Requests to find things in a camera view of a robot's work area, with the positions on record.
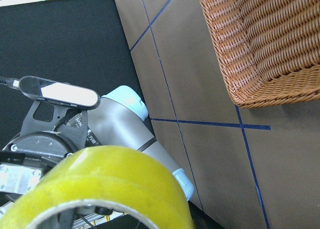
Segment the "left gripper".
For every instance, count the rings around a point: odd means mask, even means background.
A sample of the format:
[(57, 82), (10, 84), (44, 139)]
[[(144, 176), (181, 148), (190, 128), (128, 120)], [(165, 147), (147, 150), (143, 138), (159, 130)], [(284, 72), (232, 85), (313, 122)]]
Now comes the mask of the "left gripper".
[(34, 101), (20, 132), (0, 151), (0, 192), (15, 202), (66, 157), (83, 149), (84, 109)]

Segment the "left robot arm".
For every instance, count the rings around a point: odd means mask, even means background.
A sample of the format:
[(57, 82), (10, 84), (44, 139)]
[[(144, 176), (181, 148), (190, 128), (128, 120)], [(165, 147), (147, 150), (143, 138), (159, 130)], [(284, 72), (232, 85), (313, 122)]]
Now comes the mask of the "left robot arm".
[(148, 110), (140, 96), (122, 85), (102, 96), (93, 110), (35, 100), (21, 131), (0, 152), (0, 190), (15, 201), (73, 153), (92, 146), (124, 146), (163, 164), (190, 199), (194, 186), (145, 126)]

